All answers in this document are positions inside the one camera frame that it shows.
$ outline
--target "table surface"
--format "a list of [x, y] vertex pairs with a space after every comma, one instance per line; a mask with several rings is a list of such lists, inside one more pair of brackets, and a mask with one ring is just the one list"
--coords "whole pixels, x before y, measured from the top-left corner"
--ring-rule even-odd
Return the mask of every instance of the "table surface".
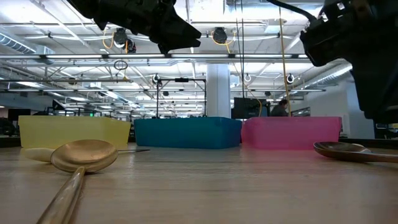
[[[71, 223], [398, 223], [397, 164], [151, 149], [87, 175]], [[35, 223], [70, 176], [19, 151], [0, 149], [1, 223]]]

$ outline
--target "white column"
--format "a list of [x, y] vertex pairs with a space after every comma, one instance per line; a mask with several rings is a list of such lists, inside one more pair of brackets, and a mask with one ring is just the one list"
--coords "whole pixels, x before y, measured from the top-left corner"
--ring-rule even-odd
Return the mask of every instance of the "white column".
[[228, 64], [207, 65], [207, 115], [231, 118]]

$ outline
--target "plastic container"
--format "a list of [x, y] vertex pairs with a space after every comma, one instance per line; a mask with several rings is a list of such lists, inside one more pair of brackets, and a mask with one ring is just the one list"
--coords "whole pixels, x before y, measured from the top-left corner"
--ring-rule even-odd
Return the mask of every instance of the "plastic container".
[[130, 122], [87, 116], [19, 116], [23, 148], [56, 149], [68, 142], [96, 139], [126, 149]]
[[251, 118], [242, 127], [245, 149], [313, 149], [313, 143], [338, 141], [340, 117]]
[[224, 149], [240, 144], [242, 122], [228, 118], [137, 119], [138, 146]]

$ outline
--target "person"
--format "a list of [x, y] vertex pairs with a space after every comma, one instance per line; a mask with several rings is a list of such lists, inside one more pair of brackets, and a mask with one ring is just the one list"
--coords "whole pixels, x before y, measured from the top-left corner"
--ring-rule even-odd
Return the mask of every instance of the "person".
[[271, 116], [288, 116], [289, 114], [286, 112], [286, 109], [287, 100], [281, 100], [278, 105], [274, 106], [274, 109], [272, 109]]

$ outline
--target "desk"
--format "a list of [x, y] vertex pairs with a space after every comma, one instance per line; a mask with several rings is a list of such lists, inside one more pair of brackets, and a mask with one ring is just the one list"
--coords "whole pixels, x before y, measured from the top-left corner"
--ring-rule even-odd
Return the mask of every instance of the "desk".
[[[35, 223], [70, 174], [0, 149], [1, 223]], [[72, 223], [398, 223], [398, 166], [314, 151], [122, 152], [87, 175]]]

